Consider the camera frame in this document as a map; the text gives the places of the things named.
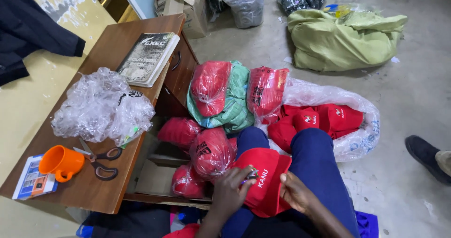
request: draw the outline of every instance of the mug handle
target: mug handle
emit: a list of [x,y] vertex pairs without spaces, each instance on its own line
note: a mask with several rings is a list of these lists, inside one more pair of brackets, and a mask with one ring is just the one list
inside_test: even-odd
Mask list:
[[55,179],[57,181],[59,181],[60,183],[67,182],[68,180],[70,180],[72,178],[72,175],[74,174],[74,172],[69,172],[69,173],[67,173],[67,178],[64,178],[63,176],[61,176],[61,172],[63,172],[63,171],[62,170],[58,170],[55,173]]

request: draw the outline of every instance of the person's lap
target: person's lap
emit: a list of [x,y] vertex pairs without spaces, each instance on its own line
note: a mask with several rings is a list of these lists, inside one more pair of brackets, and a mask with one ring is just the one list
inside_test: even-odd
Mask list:
[[[248,149],[269,148],[269,141],[262,130],[251,126],[240,132],[237,146],[236,158]],[[359,237],[355,213],[335,162],[330,136],[319,129],[302,130],[291,141],[291,149],[292,163],[288,170],[299,177],[354,236]],[[291,209],[279,215],[283,218],[292,215],[303,229],[317,234],[313,224],[302,213]],[[224,225],[222,237],[241,237],[253,218],[254,214],[243,206]]]

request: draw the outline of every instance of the concrete floor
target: concrete floor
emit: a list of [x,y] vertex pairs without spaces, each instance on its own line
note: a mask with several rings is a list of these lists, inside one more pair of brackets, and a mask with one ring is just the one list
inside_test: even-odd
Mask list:
[[374,5],[384,16],[409,17],[405,39],[398,45],[399,63],[388,62],[366,69],[367,73],[295,69],[283,62],[294,47],[286,23],[277,19],[286,21],[276,0],[265,0],[261,26],[237,29],[227,11],[211,25],[208,37],[190,43],[200,62],[239,60],[248,68],[292,68],[292,77],[335,85],[373,102],[381,113],[378,146],[365,158],[339,165],[356,210],[378,216],[381,237],[449,237],[451,188],[438,183],[409,155],[404,138],[416,134],[437,148],[451,149],[451,0],[327,0],[326,4],[347,2]]

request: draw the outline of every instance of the black shoe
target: black shoe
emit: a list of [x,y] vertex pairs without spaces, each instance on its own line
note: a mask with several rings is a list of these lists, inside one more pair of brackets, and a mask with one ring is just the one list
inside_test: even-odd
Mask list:
[[451,185],[451,177],[440,169],[437,160],[435,160],[435,154],[440,151],[439,149],[415,135],[405,139],[405,147],[409,154],[425,166],[439,182]]

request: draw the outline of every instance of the person's hand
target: person's hand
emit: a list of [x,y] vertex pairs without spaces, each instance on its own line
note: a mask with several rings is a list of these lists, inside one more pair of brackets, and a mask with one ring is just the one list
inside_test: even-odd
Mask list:
[[210,212],[214,213],[216,218],[227,221],[243,205],[249,188],[256,183],[255,179],[250,179],[241,185],[251,171],[252,166],[244,169],[234,167],[215,181]]
[[308,215],[310,206],[318,201],[311,190],[292,172],[280,175],[280,197],[283,198],[291,208]]

